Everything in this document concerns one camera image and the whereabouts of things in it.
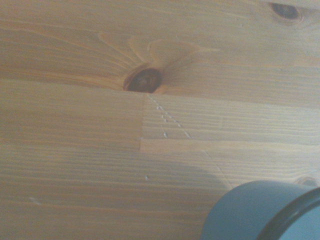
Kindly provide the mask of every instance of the pine wood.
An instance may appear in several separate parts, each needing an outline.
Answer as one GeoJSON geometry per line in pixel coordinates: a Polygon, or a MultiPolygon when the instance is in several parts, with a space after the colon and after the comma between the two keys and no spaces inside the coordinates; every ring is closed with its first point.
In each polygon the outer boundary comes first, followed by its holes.
{"type": "Polygon", "coordinates": [[[320,183],[318,1],[0,4],[0,239],[195,240],[240,184],[320,183]]]}

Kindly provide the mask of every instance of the wood knot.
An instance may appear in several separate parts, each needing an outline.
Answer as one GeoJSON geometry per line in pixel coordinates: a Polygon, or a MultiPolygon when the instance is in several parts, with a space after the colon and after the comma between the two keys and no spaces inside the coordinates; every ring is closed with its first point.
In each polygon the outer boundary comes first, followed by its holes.
{"type": "Polygon", "coordinates": [[[272,10],[280,17],[287,20],[298,20],[300,19],[300,13],[295,6],[271,3],[272,10]]]}
{"type": "Polygon", "coordinates": [[[147,68],[134,72],[126,80],[123,87],[126,91],[153,93],[162,82],[162,74],[155,68],[147,68]]]}

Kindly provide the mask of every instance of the teal cup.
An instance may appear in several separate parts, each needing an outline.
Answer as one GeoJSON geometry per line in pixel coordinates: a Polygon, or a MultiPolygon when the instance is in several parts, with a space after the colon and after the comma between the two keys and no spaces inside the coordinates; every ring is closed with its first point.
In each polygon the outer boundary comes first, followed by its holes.
{"type": "Polygon", "coordinates": [[[320,240],[320,188],[253,181],[226,193],[201,240],[320,240]]]}

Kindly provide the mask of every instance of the blue mug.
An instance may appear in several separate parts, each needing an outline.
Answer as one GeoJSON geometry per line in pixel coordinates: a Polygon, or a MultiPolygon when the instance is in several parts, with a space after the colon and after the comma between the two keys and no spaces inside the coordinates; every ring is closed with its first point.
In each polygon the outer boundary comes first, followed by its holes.
{"type": "Polygon", "coordinates": [[[320,240],[320,188],[253,181],[226,193],[201,240],[320,240]]]}

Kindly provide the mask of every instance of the wooden table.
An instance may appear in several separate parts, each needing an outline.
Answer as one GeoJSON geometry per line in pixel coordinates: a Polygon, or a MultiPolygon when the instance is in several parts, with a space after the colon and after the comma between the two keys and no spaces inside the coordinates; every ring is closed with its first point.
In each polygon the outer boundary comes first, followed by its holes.
{"type": "Polygon", "coordinates": [[[0,239],[197,240],[240,184],[317,185],[320,3],[271,2],[0,0],[0,239]]]}

